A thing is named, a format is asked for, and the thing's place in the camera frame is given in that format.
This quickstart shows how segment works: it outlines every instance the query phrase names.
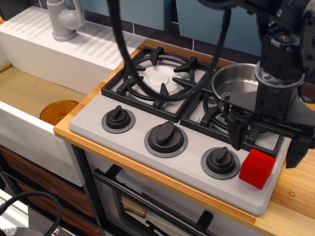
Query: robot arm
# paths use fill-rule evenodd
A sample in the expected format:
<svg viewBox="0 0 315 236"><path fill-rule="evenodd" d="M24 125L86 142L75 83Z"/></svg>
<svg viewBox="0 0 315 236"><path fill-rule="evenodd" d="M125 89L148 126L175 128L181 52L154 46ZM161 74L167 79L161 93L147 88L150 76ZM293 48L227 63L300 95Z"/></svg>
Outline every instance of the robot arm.
<svg viewBox="0 0 315 236"><path fill-rule="evenodd" d="M315 113L301 102L301 84L315 69L315 0L199 1L213 9L241 6L258 19L262 51L255 71L257 93L248 105L239 102L244 99L241 93L222 99L231 107L231 144L240 148L246 133L239 130L248 125L290 137L286 167L296 167L308 149L315 148Z"/></svg>

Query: red cube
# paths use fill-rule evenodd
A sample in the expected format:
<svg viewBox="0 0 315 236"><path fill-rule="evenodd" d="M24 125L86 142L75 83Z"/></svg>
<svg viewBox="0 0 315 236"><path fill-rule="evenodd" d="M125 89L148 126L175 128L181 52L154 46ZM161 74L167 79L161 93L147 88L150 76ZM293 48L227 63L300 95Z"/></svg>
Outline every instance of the red cube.
<svg viewBox="0 0 315 236"><path fill-rule="evenodd" d="M262 189L267 182L276 159L252 149L242 164L239 178Z"/></svg>

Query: wooden cabinet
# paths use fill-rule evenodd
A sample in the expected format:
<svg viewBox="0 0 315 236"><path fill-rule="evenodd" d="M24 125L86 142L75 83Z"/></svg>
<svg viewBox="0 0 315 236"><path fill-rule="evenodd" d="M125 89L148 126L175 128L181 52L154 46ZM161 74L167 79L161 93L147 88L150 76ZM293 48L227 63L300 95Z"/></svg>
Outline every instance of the wooden cabinet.
<svg viewBox="0 0 315 236"><path fill-rule="evenodd" d="M62 205L62 222L89 236L100 236L92 207L83 188L49 172L16 153L0 146L2 171L12 178L19 191L45 191L58 198ZM57 215L53 202L43 197L29 201L50 215Z"/></svg>

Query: faucet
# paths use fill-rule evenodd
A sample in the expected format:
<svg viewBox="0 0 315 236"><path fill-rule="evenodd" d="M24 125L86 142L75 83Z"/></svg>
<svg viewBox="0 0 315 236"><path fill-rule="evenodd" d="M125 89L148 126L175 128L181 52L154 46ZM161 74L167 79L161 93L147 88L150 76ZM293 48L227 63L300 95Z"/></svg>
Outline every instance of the faucet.
<svg viewBox="0 0 315 236"><path fill-rule="evenodd" d="M73 0L75 10L68 10L64 0L48 0L47 8L53 28L53 38L59 42L73 39L84 25L79 0Z"/></svg>

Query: pot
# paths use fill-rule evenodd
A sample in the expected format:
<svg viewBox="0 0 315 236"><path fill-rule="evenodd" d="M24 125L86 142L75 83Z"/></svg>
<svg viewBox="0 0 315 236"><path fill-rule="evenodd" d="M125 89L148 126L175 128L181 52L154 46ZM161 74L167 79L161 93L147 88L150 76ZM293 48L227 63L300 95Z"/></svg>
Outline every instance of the pot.
<svg viewBox="0 0 315 236"><path fill-rule="evenodd" d="M257 91L258 81L255 77L254 64L239 63L228 65L217 71L212 79L215 102L219 109L223 107L221 96L231 92Z"/></svg>

